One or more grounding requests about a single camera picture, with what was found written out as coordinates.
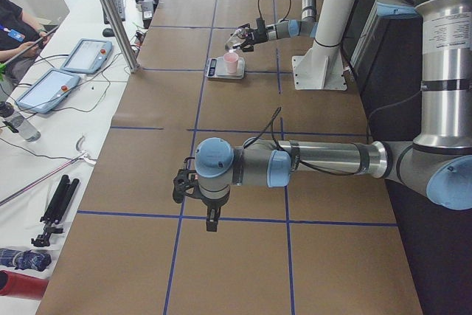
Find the plastic bottle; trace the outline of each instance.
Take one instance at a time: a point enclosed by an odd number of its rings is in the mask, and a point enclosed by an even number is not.
[[[13,133],[19,133],[27,142],[34,142],[41,133],[26,118],[16,111],[11,103],[0,101],[0,116],[4,118]]]

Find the rolled dark blue fabric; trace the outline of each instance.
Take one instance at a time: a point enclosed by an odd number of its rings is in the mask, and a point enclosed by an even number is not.
[[[34,269],[44,271],[51,264],[51,255],[32,251],[0,249],[0,265],[15,269]]]

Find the white mounting base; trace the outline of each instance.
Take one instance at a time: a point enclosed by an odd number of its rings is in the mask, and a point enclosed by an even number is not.
[[[346,80],[343,72],[341,53],[338,51],[333,64],[333,69],[327,73],[329,57],[318,59],[316,65],[312,65],[312,49],[305,56],[293,56],[292,68],[294,69],[294,82],[296,90],[346,90]]]

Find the hand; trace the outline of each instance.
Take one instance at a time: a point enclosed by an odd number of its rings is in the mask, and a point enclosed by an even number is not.
[[[51,38],[44,31],[41,31],[39,35],[43,38],[43,46],[46,46]]]
[[[24,44],[20,44],[18,46],[18,52],[23,51],[24,49],[26,49],[28,46],[31,46],[32,44],[34,44],[34,42],[32,41],[25,42]],[[33,46],[30,49],[28,49],[25,53],[23,53],[23,57],[34,57],[35,55],[37,55],[37,51],[38,51],[38,45]]]

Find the red cylinder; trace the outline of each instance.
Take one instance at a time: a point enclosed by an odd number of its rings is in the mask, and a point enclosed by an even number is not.
[[[48,280],[25,274],[0,271],[0,295],[8,297],[41,300]]]

